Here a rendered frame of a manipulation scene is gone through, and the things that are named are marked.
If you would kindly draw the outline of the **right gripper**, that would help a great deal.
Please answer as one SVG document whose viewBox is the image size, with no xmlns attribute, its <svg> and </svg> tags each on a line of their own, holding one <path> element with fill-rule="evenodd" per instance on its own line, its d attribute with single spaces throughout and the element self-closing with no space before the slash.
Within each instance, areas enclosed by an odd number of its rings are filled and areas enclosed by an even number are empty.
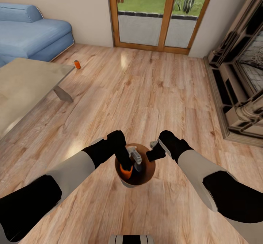
<svg viewBox="0 0 263 244">
<path fill-rule="evenodd" d="M 166 157 L 165 153 L 160 153 L 157 151 L 156 147 L 154 147 L 153 150 L 146 152 L 146 155 L 149 159 L 149 162 Z"/>
</svg>

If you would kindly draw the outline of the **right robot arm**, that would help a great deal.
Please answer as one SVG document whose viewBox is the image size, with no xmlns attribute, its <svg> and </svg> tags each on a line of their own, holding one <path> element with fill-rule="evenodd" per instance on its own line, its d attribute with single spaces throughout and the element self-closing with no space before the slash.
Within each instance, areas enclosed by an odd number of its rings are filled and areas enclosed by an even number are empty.
<svg viewBox="0 0 263 244">
<path fill-rule="evenodd" d="M 263 193 L 239 183 L 233 174 L 170 131 L 163 131 L 149 144 L 149 162 L 166 157 L 167 152 L 209 210 L 222 214 L 249 244 L 263 244 Z"/>
</svg>

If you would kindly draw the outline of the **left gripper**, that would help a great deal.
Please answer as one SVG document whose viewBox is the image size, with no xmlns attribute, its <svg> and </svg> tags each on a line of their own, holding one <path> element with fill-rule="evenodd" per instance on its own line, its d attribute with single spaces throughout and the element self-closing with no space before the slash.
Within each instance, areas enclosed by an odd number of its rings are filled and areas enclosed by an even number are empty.
<svg viewBox="0 0 263 244">
<path fill-rule="evenodd" d="M 133 166 L 133 162 L 129 157 L 129 154 L 126 152 L 121 156 L 116 156 L 119 163 L 122 165 L 124 170 L 128 170 L 131 166 Z"/>
</svg>

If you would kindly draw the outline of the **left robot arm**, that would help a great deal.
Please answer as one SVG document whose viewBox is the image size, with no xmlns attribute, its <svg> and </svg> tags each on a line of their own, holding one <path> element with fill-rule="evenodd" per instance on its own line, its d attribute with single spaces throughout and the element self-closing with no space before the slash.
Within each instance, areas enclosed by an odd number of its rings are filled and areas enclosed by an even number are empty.
<svg viewBox="0 0 263 244">
<path fill-rule="evenodd" d="M 114 154 L 124 170 L 141 164 L 135 147 L 126 148 L 123 132 L 99 138 L 69 159 L 38 175 L 25 187 L 0 198 L 0 244 L 19 242 L 50 215 L 100 164 Z"/>
</svg>

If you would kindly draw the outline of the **trash can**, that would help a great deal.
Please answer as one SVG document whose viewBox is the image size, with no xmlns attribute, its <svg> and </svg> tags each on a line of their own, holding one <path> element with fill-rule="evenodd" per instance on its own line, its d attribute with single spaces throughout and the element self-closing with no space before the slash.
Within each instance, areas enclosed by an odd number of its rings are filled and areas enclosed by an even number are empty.
<svg viewBox="0 0 263 244">
<path fill-rule="evenodd" d="M 130 146 L 135 146 L 135 150 L 141 156 L 142 171 L 138 175 L 136 175 L 135 177 L 133 177 L 129 180 L 123 180 L 123 179 L 121 179 L 121 177 L 119 175 L 120 163 L 116 157 L 115 157 L 114 165 L 115 165 L 116 172 L 117 172 L 121 182 L 123 183 L 123 185 L 128 187 L 128 188 L 134 188 L 134 187 L 138 187 L 138 186 L 141 186 L 143 184 L 146 184 L 147 182 L 149 182 L 152 179 L 152 177 L 155 173 L 156 163 L 155 163 L 155 160 L 149 162 L 149 159 L 146 155 L 146 152 L 148 152 L 149 149 L 146 148 L 145 146 L 138 144 L 138 143 L 129 143 L 125 147 L 128 148 Z M 132 156 L 130 157 L 130 159 L 132 160 L 133 163 L 136 162 Z"/>
</svg>

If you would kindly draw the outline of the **can of soda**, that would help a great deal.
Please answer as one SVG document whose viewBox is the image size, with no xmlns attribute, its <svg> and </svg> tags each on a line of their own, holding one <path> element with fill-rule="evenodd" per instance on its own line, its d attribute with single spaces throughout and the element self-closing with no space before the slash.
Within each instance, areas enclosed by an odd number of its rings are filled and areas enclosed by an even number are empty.
<svg viewBox="0 0 263 244">
<path fill-rule="evenodd" d="M 142 171 L 142 165 L 141 164 L 137 164 L 136 162 L 134 162 L 132 170 L 133 170 L 133 172 L 131 173 L 131 177 L 129 179 L 135 177 L 136 175 L 138 175 Z"/>
<path fill-rule="evenodd" d="M 119 166 L 119 175 L 121 177 L 121 179 L 123 180 L 128 180 L 131 175 L 132 175 L 132 172 L 133 172 L 133 166 L 130 167 L 130 171 L 129 170 L 124 170 L 122 165 L 120 164 Z"/>
<path fill-rule="evenodd" d="M 81 68 L 80 63 L 79 63 L 78 60 L 75 60 L 74 63 L 75 63 L 75 66 L 76 66 L 77 69 Z"/>
</svg>

